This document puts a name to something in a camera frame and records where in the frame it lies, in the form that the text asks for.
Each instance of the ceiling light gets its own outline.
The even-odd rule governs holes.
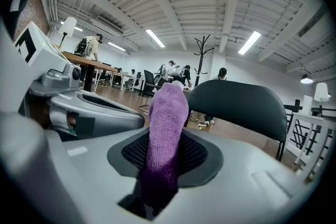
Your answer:
[[[78,30],[78,31],[81,31],[81,32],[83,31],[82,29],[80,29],[80,28],[78,28],[76,26],[75,26],[75,29]]]
[[[244,55],[247,50],[252,47],[252,45],[258,40],[258,38],[261,36],[260,33],[254,31],[252,36],[246,41],[246,43],[242,46],[240,51],[238,52],[241,55]]]
[[[121,48],[121,47],[119,47],[119,46],[117,46],[117,45],[115,45],[115,44],[113,44],[113,43],[111,43],[111,42],[108,42],[108,43],[109,43],[110,45],[112,45],[112,46],[114,46],[114,47],[116,47],[116,48],[122,50],[122,51],[125,51],[125,49],[123,49],[123,48]]]
[[[301,79],[301,83],[303,84],[312,84],[314,81],[307,75],[304,74]]]
[[[152,32],[151,29],[147,29],[146,32],[156,41],[157,44],[160,45],[161,48],[165,48],[162,42],[158,39],[158,37]]]

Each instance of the ceiling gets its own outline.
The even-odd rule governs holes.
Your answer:
[[[233,56],[258,31],[261,38],[246,57],[276,62],[286,72],[309,72],[316,82],[336,79],[335,34],[322,0],[48,0],[48,6],[50,21],[77,16],[77,26],[92,32],[97,29],[89,20],[105,18],[123,35],[103,35],[128,53],[196,51],[195,38],[210,35],[209,48]]]

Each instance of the wooden desk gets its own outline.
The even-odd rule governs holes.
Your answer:
[[[86,76],[85,76],[84,90],[89,91],[89,92],[91,91],[93,72],[94,72],[95,68],[106,70],[106,71],[111,71],[111,72],[117,72],[116,68],[104,65],[104,64],[96,62],[96,61],[92,61],[92,60],[84,58],[84,57],[79,57],[77,55],[70,54],[68,52],[62,52],[62,54],[70,62],[79,63],[80,65],[88,67],[88,70],[86,71]]]

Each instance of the black hair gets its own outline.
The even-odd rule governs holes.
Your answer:
[[[223,77],[223,76],[225,76],[227,74],[227,70],[226,70],[226,68],[225,67],[222,67],[220,70],[219,70],[219,76],[220,77]]]
[[[102,34],[96,34],[96,36],[100,37],[99,43],[103,42],[103,35]]]

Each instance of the white lamp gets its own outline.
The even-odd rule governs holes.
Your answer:
[[[62,24],[61,28],[58,30],[59,34],[61,36],[63,36],[61,44],[59,45],[59,50],[61,50],[62,47],[62,42],[65,38],[65,36],[67,37],[72,37],[72,34],[74,33],[74,29],[76,26],[77,20],[73,17],[68,17],[64,24]]]
[[[321,102],[319,116],[322,115],[322,102],[327,102],[329,100],[329,93],[327,84],[324,82],[317,83],[314,100]]]

